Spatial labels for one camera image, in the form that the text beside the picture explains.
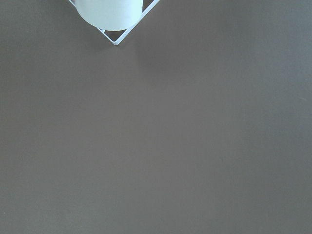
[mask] table surface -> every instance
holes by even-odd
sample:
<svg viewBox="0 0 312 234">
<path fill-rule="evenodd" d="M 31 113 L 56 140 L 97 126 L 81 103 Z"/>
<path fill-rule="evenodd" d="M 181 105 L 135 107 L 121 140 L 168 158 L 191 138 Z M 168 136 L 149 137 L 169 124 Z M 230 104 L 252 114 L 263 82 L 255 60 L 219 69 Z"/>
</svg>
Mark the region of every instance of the table surface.
<svg viewBox="0 0 312 234">
<path fill-rule="evenodd" d="M 115 47 L 10 0 L 0 31 L 1 234 L 312 233 L 312 1 L 161 0 Z"/>
</svg>

